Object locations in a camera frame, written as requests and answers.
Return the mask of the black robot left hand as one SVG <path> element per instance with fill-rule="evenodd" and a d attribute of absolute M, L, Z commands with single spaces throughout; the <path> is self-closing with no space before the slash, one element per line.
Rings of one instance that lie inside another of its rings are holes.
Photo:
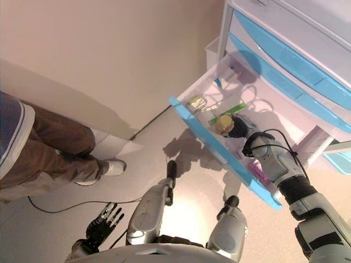
<path fill-rule="evenodd" d="M 123 217 L 122 208 L 117 203 L 108 203 L 100 214 L 88 225 L 86 238 L 93 243 L 102 244 Z"/>

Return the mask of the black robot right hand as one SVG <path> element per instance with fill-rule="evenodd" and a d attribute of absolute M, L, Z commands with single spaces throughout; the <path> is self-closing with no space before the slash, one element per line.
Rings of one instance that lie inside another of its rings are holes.
<path fill-rule="evenodd" d="M 249 138 L 253 133 L 259 132 L 258 127 L 245 115 L 230 115 L 232 124 L 221 135 L 226 138 Z"/>

